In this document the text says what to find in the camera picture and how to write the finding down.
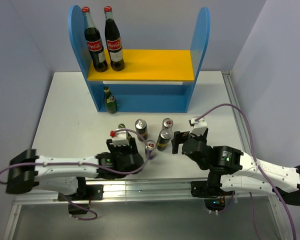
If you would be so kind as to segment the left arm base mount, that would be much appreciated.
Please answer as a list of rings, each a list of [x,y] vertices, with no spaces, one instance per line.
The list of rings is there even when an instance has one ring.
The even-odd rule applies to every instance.
[[[87,201],[87,203],[78,203],[80,207],[84,209],[80,209],[77,206],[73,206],[70,204],[61,193],[58,194],[57,200],[59,202],[67,202],[68,203],[68,213],[71,215],[85,215],[88,213],[90,209],[90,205],[92,201],[100,201],[103,199],[104,186],[102,184],[94,184],[94,185],[86,185],[81,190],[78,190],[77,193],[66,195],[66,198],[72,202],[75,201]]]

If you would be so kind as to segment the silver blue can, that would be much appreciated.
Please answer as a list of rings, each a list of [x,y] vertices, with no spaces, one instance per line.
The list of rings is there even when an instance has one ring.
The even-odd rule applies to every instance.
[[[161,126],[161,129],[167,129],[167,130],[170,130],[171,132],[173,131],[173,126],[174,126],[174,122],[171,118],[164,118],[163,121],[162,121],[162,126]]]
[[[153,160],[156,156],[156,143],[153,140],[147,140],[144,146],[145,156]]]

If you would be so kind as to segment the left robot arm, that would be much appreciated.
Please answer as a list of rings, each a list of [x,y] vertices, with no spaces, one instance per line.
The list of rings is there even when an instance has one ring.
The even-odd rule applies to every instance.
[[[27,149],[9,162],[5,192],[20,195],[33,189],[57,192],[76,200],[89,195],[86,179],[117,180],[142,170],[145,161],[135,138],[127,145],[106,141],[108,151],[82,158],[55,158]]]

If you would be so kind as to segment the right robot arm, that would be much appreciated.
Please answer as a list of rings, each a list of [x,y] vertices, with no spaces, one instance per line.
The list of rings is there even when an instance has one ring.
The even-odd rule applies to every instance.
[[[196,136],[188,131],[174,133],[172,153],[182,146],[182,155],[198,167],[208,170],[206,180],[192,181],[191,195],[196,198],[256,193],[268,196],[280,193],[287,205],[300,206],[300,165],[285,167],[263,160],[230,146],[207,145],[205,132]]]

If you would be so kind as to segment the silver blue can front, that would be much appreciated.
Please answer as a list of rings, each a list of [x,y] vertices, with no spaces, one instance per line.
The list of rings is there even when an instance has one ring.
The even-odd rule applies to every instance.
[[[153,160],[156,156],[156,143],[153,140],[147,140],[144,146],[145,156]]]

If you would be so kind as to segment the green bottle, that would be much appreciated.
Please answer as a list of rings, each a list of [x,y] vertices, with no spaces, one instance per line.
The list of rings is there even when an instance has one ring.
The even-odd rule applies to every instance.
[[[108,113],[115,114],[118,110],[115,96],[111,93],[110,88],[105,86],[104,91],[104,106]]]
[[[124,123],[120,123],[120,124],[118,125],[118,129],[119,129],[119,130],[122,130],[122,131],[119,131],[119,134],[121,134],[121,135],[125,134],[127,140],[128,140],[128,141],[131,140],[132,136],[131,136],[131,134],[129,133],[129,131],[126,131],[126,125],[125,125]]]

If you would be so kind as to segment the black yellow can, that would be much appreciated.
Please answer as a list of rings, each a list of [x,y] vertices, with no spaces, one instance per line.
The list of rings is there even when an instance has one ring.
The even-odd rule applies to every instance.
[[[135,131],[140,134],[145,140],[148,139],[148,129],[147,129],[147,122],[139,118],[135,121]]]
[[[158,135],[156,148],[159,151],[164,151],[172,138],[172,132],[169,129],[162,129]]]

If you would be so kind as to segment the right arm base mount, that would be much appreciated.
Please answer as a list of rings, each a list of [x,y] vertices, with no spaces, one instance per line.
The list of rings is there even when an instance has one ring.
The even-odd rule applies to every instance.
[[[225,194],[219,188],[207,186],[207,181],[191,181],[191,195],[202,198],[209,211],[221,211],[226,207]]]

